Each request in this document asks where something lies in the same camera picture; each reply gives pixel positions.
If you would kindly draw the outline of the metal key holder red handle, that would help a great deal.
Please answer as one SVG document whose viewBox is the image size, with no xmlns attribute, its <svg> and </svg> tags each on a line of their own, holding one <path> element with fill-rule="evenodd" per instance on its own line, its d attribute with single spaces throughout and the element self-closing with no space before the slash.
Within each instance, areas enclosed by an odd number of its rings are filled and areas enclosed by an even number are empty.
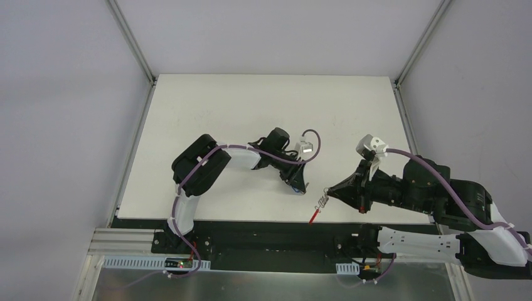
<svg viewBox="0 0 532 301">
<path fill-rule="evenodd" d="M 315 219 L 317 218 L 317 215 L 326 207 L 326 204 L 328 203 L 329 201 L 329 195 L 328 195 L 328 191 L 329 191 L 329 188 L 326 187 L 323 189 L 323 194 L 322 196 L 319 198 L 319 200 L 317 201 L 317 205 L 314 207 L 314 213 L 313 215 L 311 216 L 308 224 L 313 224 L 313 222 L 315 221 Z"/>
</svg>

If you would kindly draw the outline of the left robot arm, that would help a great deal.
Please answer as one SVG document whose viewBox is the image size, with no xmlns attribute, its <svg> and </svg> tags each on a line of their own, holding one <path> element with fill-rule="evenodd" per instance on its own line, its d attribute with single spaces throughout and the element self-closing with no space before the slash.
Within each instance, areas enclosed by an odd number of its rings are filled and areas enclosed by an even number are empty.
<svg viewBox="0 0 532 301">
<path fill-rule="evenodd" d="M 190 249 L 188 234 L 194 226 L 194 216 L 200 197 L 206 193 L 227 168 L 259 170 L 273 167 L 280 179 L 295 192 L 306 193 L 305 154 L 316 155 L 313 144 L 300 136 L 294 149 L 288 148 L 289 134 L 279 127 L 266 137 L 245 145 L 218 143 L 209 134 L 198 137 L 171 164 L 176 198 L 167 220 L 171 233 L 167 244 L 175 253 Z"/>
</svg>

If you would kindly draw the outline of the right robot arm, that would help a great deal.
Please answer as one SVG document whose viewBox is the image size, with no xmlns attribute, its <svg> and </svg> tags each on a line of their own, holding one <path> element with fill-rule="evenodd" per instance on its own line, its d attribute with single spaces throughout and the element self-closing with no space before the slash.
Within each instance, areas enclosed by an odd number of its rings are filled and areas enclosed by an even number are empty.
<svg viewBox="0 0 532 301">
<path fill-rule="evenodd" d="M 364 224 L 356 249 L 365 257 L 402 253 L 452 263 L 480 278 L 531 278 L 529 233 L 513 231 L 482 185 L 452 179 L 447 166 L 415 156 L 396 177 L 370 172 L 370 162 L 362 160 L 352 175 L 327 188 L 326 195 L 362 214 L 380 203 L 426 214 L 450 229 L 447 235 L 428 235 Z"/>
</svg>

